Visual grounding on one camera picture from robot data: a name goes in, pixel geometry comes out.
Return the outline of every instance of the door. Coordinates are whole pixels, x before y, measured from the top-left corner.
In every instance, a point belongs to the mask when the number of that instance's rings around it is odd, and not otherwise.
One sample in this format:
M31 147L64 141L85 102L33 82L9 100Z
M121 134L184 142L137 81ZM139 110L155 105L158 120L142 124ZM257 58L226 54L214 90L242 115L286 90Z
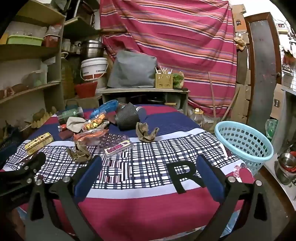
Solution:
M265 134L276 84L281 84L279 38L270 12L245 18L249 33L251 99L247 124Z

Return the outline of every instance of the laundry basket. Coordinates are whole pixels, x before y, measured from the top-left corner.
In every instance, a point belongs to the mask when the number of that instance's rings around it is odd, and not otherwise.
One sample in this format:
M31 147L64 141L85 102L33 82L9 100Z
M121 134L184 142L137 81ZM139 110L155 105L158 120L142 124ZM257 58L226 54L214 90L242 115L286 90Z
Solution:
M216 125L215 135L225 147L246 163L253 175L274 154L267 137L242 123L222 121Z

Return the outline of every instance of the screw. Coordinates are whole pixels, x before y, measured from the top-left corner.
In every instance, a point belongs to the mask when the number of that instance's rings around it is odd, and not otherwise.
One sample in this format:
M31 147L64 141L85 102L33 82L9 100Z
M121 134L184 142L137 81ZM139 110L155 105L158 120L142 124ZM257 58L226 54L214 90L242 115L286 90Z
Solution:
M235 177L233 177L233 176L231 176L231 177L228 177L228 181L229 182L231 182L231 183L233 183L233 182L235 182Z
M36 181L36 185L41 185L41 183L42 183L42 180L41 179L38 179L37 181Z
M66 177L63 177L63 182L67 183L70 181L70 177L69 176L66 176Z
M256 180L255 183L256 183L257 186L262 186L262 182L260 180Z

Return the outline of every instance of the basket rim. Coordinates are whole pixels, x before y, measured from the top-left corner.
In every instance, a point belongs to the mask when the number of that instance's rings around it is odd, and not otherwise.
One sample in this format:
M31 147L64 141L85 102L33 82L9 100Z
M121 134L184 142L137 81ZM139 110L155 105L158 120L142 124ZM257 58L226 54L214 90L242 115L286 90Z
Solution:
M267 147L270 147L271 148L271 153L268 155L268 156L265 156L265 157L258 157L258 156L253 156L253 155L250 155L244 151L241 151L240 149L236 148L235 146L233 146L231 143L229 143L219 132L219 128L221 126L221 123L223 124L230 124L232 126L234 126L234 124L236 125L237 128L239 128L239 126L241 126L241 128L247 128L247 129L250 129L252 131L254 131L256 133L257 136L259 136L259 138L263 141L264 145L267 146ZM232 151L234 154L236 155L239 155L241 156L241 158L245 158L249 161L253 161L253 162L265 162L267 160L269 160L273 154L274 154L274 148L271 144L271 142L267 139L266 136L264 136L261 132L257 131L256 129L254 129L253 127L250 127L248 125L245 125L243 123L239 123L239 122L236 122L236 121L229 121L229 120L226 120L226 121L221 121L219 122L216 127L215 127L215 135L217 137L217 139L224 145L226 146L230 151Z

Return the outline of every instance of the brown wooden door frame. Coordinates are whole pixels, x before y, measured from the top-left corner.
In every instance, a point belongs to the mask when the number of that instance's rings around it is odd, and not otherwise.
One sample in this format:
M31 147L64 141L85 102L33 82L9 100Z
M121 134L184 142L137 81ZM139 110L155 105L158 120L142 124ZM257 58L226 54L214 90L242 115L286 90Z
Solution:
M256 73L254 45L253 45L253 38L252 38L250 23L261 21L261 20L268 21L271 35L272 35L272 40L274 43L274 52L275 52L275 57L276 57L276 72L280 73L276 77L277 84L281 84L281 52L279 50L279 45L280 45L279 36L278 36L276 26L274 24L274 21L273 21L273 18L272 18L272 15L270 12L251 15L251 16L245 17L244 19L245 19L245 22L247 25L247 31L249 34L249 41L250 41L250 44L249 44L249 68L251 71L251 99L249 101L249 109L248 109L248 115L247 115L247 117L248 117L250 114L251 108L252 108L253 94L254 94L254 87L255 87L255 73Z

